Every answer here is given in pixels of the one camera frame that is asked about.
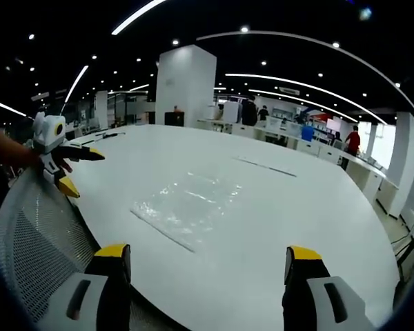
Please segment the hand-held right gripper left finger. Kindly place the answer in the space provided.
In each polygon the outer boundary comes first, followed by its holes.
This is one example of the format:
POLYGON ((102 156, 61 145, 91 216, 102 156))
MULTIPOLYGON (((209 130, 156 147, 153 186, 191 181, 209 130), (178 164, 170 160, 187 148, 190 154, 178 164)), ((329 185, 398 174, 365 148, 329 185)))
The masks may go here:
POLYGON ((39 330, 129 330, 130 246, 106 246, 49 298, 39 330))

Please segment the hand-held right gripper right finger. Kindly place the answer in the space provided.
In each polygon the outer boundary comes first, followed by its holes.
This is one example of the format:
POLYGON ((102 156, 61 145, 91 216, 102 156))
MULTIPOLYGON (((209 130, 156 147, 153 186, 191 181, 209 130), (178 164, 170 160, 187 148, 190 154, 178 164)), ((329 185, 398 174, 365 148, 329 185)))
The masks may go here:
POLYGON ((285 330, 375 329, 362 298, 341 277, 332 277, 313 250, 287 247, 284 286, 285 330))

